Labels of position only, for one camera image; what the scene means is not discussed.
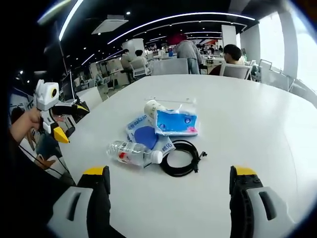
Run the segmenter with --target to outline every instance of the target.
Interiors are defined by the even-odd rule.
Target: white table
[[[197,174],[173,178],[157,165],[140,170],[107,158],[106,145],[126,140],[125,126],[143,112],[145,98],[175,95],[197,99],[200,133],[186,137],[208,153]],[[308,101],[247,80],[182,74],[148,76],[122,89],[84,117],[60,147],[75,182],[89,167],[109,165],[110,224],[123,235],[226,238],[230,166],[255,170],[299,221],[317,191],[316,141],[317,110]],[[172,165],[179,155],[189,161],[172,153]]]

